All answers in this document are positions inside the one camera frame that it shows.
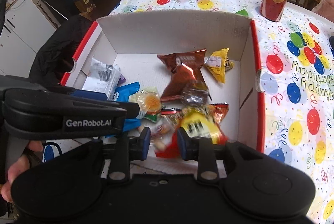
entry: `cabinet door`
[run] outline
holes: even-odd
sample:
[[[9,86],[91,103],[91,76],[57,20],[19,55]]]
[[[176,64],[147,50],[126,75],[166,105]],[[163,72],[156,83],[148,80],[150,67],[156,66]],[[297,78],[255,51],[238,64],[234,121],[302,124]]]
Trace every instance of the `cabinet door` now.
[[[28,77],[36,53],[7,25],[0,35],[1,74]]]
[[[35,52],[56,31],[31,0],[17,0],[6,12],[5,23]]]

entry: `white cardboard box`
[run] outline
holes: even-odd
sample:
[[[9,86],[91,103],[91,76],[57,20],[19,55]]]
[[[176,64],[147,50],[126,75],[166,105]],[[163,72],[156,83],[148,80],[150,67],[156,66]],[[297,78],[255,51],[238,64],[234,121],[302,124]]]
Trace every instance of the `white cardboard box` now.
[[[75,68],[61,84],[81,89],[91,59],[118,64],[126,83],[138,81],[141,88],[156,86],[160,94],[171,73],[157,58],[170,54],[229,48],[235,67],[226,74],[226,84],[218,83],[202,69],[212,96],[211,103],[229,103],[221,129],[230,138],[263,152],[264,95],[256,90],[261,68],[253,21],[241,15],[199,10],[159,10],[111,15],[100,18],[87,32],[73,58]],[[180,107],[179,103],[169,106]]]

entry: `red snack bag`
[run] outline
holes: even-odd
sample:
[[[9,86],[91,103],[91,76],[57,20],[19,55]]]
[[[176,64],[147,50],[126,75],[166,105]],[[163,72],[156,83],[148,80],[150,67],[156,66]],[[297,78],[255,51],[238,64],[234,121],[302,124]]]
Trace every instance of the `red snack bag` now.
[[[180,99],[183,88],[191,82],[202,81],[205,83],[201,68],[204,65],[206,49],[187,53],[174,53],[158,55],[158,58],[172,72],[171,81],[165,88],[161,101]]]

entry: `finger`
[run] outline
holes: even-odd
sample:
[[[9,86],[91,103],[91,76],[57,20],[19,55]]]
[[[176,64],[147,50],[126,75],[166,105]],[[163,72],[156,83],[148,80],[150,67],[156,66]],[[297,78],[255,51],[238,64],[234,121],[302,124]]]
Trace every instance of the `finger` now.
[[[29,160],[26,155],[22,155],[14,164],[8,169],[8,181],[12,185],[13,181],[23,172],[29,169]]]
[[[43,145],[41,141],[30,141],[27,148],[33,152],[42,152]]]
[[[6,182],[1,189],[1,195],[6,202],[13,202],[10,194],[10,183]]]

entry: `birthday tablecloth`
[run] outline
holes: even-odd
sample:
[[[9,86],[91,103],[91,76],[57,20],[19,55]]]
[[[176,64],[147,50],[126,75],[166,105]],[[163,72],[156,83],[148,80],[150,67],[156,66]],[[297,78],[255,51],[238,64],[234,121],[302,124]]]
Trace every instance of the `birthday tablecloth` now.
[[[316,196],[315,223],[334,221],[334,24],[285,8],[280,22],[259,14],[260,0],[122,0],[113,14],[150,10],[226,11],[253,18],[265,94],[264,152],[308,174]]]

